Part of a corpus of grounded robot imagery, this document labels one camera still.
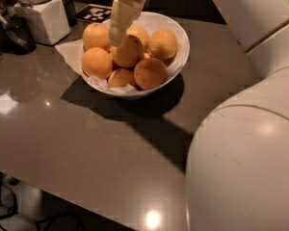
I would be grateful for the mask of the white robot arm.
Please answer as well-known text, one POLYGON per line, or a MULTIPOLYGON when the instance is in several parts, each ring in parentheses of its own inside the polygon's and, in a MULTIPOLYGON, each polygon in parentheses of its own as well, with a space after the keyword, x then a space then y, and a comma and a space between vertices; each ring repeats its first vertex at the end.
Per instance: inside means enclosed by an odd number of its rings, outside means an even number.
POLYGON ((259 82, 198 126, 161 231, 289 231, 289 0, 213 0, 259 82))

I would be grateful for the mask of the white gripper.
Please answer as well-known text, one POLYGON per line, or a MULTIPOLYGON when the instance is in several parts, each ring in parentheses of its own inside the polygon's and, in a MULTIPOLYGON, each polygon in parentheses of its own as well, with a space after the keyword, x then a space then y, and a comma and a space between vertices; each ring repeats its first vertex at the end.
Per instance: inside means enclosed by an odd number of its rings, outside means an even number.
POLYGON ((140 16, 146 0, 114 0, 110 18, 108 41, 118 47, 127 29, 140 16))

